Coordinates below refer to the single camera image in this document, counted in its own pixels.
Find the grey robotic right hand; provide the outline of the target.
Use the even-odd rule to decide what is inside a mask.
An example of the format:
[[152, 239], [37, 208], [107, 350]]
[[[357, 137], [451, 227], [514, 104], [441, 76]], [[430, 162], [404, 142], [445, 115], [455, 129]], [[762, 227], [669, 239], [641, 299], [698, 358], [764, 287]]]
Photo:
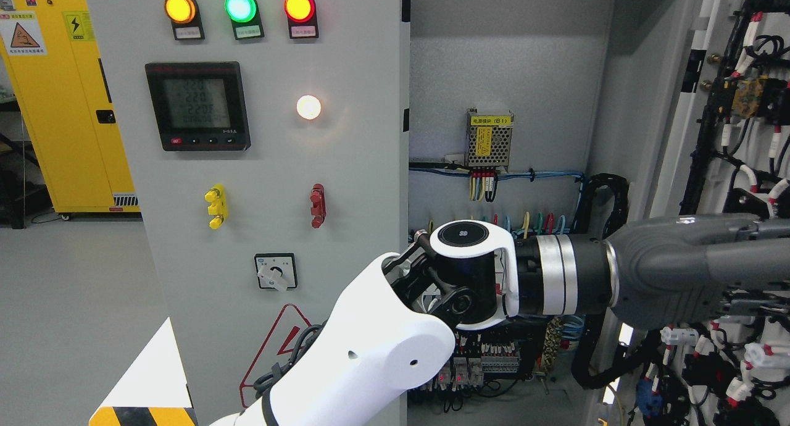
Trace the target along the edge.
[[614, 262], [610, 310], [640, 330], [747, 314], [739, 298], [788, 289], [788, 220], [751, 213], [629, 222], [605, 240]]

